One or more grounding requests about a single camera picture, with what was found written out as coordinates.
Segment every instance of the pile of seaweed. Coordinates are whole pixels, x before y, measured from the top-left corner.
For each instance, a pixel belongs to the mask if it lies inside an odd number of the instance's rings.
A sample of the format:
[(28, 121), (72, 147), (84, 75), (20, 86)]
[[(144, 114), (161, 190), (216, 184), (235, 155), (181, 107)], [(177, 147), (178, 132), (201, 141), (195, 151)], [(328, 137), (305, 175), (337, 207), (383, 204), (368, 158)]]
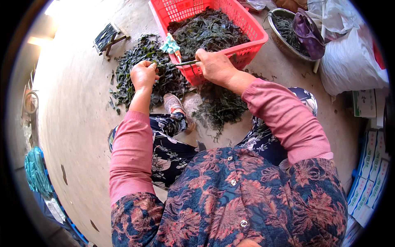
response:
[(306, 49), (299, 42), (295, 32), (293, 31), (293, 19), (287, 16), (277, 16), (270, 13), (273, 24), (281, 36), (290, 44), (297, 52), (309, 57)]
[(188, 81), (183, 77), (179, 69), (171, 66), (169, 55), (159, 49), (161, 44), (162, 38), (159, 35), (146, 34), (138, 39), (138, 44), (133, 49), (126, 51), (122, 57), (117, 58), (119, 65), (115, 75), (118, 82), (118, 90), (113, 91), (110, 89), (109, 92), (118, 102), (114, 104), (111, 99), (109, 104), (117, 110), (118, 115), (120, 114), (118, 105), (125, 104), (126, 111), (129, 110), (130, 102), (135, 93), (130, 79), (130, 70), (142, 60), (164, 65), (162, 68), (159, 68), (158, 75), (160, 75), (160, 78), (152, 89), (150, 108), (161, 106), (163, 96), (166, 93), (172, 93), (182, 99), (184, 94), (189, 92), (189, 89), (186, 87)]
[(191, 18), (169, 23), (167, 30), (180, 47), (183, 62), (194, 60), (199, 48), (220, 51), (250, 42), (225, 13), (209, 7)]
[(241, 121), (241, 115), (247, 110), (247, 104), (232, 91), (208, 82), (200, 89), (202, 103), (192, 117), (198, 119), (204, 127), (207, 122), (213, 130), (218, 131), (214, 141), (218, 139), (225, 123)]

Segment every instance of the purple bag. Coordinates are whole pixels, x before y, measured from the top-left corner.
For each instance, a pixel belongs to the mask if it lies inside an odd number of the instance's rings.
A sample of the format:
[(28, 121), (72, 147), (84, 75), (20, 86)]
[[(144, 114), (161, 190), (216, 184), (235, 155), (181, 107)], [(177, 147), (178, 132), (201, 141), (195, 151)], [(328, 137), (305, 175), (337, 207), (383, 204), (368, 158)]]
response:
[(301, 8), (297, 9), (297, 13), (293, 18), (293, 31), (312, 59), (316, 60), (324, 56), (324, 39), (317, 25)]

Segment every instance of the woman's left hand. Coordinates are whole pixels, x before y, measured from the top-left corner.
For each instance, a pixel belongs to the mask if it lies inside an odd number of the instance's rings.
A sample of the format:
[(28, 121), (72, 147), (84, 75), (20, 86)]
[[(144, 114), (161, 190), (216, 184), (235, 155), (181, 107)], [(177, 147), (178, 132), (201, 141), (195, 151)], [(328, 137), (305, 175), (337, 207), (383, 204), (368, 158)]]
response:
[(133, 66), (130, 71), (130, 78), (136, 92), (152, 92), (152, 87), (155, 84), (155, 80), (159, 79), (156, 75), (158, 69), (156, 68), (156, 63), (151, 63), (149, 61), (143, 60)]

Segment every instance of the white pipe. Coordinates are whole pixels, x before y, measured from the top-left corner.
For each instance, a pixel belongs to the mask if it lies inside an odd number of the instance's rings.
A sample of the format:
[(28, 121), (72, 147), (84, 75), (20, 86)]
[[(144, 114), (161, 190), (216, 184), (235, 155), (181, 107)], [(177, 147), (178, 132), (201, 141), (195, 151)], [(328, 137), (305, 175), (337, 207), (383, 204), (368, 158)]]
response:
[[(322, 23), (322, 19), (324, 18), (325, 7), (326, 7), (326, 3), (325, 3), (325, 1), (324, 1), (324, 2), (322, 2), (322, 17), (321, 17), (321, 23)], [(324, 41), (325, 41), (325, 31), (326, 31), (326, 28), (324, 27), (323, 24), (321, 24), (321, 36), (322, 36), (322, 38), (324, 39)], [(320, 65), (320, 61), (321, 61), (321, 59), (318, 59), (318, 60), (316, 61), (316, 63), (314, 64), (314, 68), (313, 68), (313, 73), (314, 73), (314, 74), (316, 74), (317, 71), (318, 71), (318, 66)]]

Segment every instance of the tire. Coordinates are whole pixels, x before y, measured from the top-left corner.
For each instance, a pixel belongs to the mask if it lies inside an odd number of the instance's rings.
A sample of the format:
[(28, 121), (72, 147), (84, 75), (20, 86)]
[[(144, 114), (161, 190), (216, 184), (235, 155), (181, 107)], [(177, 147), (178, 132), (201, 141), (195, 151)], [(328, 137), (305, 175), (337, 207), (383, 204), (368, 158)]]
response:
[[(27, 98), (27, 96), (30, 95), (30, 94), (33, 94), (34, 96), (36, 96), (36, 99), (37, 99), (37, 107), (34, 108), (33, 111), (29, 111), (29, 110), (27, 109), (27, 107), (26, 107), (26, 98)], [(30, 91), (30, 92), (28, 92), (28, 93), (25, 95), (25, 97), (23, 98), (23, 109), (24, 109), (24, 111), (27, 112), (28, 114), (33, 114), (33, 113), (35, 113), (35, 112), (37, 111), (37, 109), (38, 109), (38, 96), (37, 96), (36, 92)]]

